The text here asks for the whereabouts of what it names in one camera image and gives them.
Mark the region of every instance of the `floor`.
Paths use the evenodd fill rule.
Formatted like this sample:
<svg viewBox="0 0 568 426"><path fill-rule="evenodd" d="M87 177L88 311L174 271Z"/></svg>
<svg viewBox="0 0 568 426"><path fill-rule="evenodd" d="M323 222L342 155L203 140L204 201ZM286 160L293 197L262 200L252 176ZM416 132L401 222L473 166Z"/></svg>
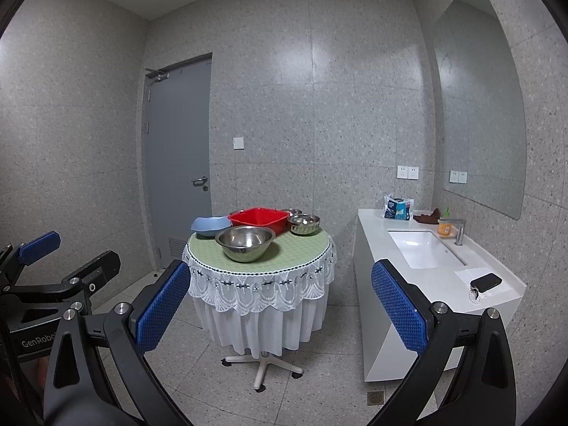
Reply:
<svg viewBox="0 0 568 426"><path fill-rule="evenodd" d="M107 312L114 304L132 301L157 273L118 293L95 310ZM124 410L138 415L122 385L112 357L101 349L109 379ZM380 407L367 405L368 391L383 391L385 400L398 382L365 383L359 307L328 306L323 328L313 332L300 350L285 351L283 358L305 370L300 379L270 365L264 385L253 387L257 364L221 365L221 359L236 354L232 348L211 341L201 329L191 297L186 296L158 347L146 360L178 407L196 426L261 425L366 425ZM434 394L424 408L427 415L437 408Z"/></svg>

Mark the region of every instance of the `red plastic basin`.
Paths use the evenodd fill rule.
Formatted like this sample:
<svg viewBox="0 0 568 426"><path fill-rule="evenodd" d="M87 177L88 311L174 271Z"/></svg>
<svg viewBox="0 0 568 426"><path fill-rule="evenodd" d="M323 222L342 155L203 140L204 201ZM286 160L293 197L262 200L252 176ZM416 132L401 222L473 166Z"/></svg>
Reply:
<svg viewBox="0 0 568 426"><path fill-rule="evenodd" d="M288 213L286 211L260 207L249 208L229 215L229 220L231 220L233 226L268 227L276 235L284 232L287 218Z"/></svg>

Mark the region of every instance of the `soap bottle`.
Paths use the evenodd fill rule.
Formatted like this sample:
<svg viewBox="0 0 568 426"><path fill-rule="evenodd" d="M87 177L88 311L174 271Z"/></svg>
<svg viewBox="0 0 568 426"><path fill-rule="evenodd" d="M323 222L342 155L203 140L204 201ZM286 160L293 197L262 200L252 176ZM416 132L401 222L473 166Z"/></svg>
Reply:
<svg viewBox="0 0 568 426"><path fill-rule="evenodd" d="M444 237L448 237L452 230L452 225L450 223L444 223L444 218L450 218L450 207L446 207L446 211L444 212L444 217L438 223L438 234Z"/></svg>

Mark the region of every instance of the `bathroom vanity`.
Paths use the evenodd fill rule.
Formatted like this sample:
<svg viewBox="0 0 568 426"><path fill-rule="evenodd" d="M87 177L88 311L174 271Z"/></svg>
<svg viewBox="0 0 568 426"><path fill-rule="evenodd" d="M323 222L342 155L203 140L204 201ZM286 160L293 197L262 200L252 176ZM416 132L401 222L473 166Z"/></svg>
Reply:
<svg viewBox="0 0 568 426"><path fill-rule="evenodd" d="M360 209L354 247L354 265L361 312L365 381L404 378L416 353L404 347L381 302L371 287L370 272L375 262L388 259L408 282L418 286L432 301L443 301L454 312L481 314L494 307L505 327L510 322L526 285L469 237L462 246L455 237L440 237L437 225L414 220L397 221L382 217L382 210ZM470 299L469 286L456 274L484 267L503 280L500 289L481 302ZM454 348L446 370L457 367L462 348Z"/></svg>

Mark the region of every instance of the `stainless steel bowl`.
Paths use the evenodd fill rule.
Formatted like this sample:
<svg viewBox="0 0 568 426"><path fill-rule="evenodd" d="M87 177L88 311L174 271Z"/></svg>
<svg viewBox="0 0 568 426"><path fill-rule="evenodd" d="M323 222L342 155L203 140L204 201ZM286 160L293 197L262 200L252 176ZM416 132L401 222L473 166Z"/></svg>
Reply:
<svg viewBox="0 0 568 426"><path fill-rule="evenodd" d="M280 211L285 211L286 213L288 213L290 216L294 216L295 214L302 214L302 210L301 209L297 209L297 208L285 208L282 209Z"/></svg>
<svg viewBox="0 0 568 426"><path fill-rule="evenodd" d="M233 226L215 236L230 259L237 262L253 262L262 256L276 234L268 227Z"/></svg>
<svg viewBox="0 0 568 426"><path fill-rule="evenodd" d="M290 231L296 235L310 235L319 229L319 216L315 214L295 214L288 217Z"/></svg>

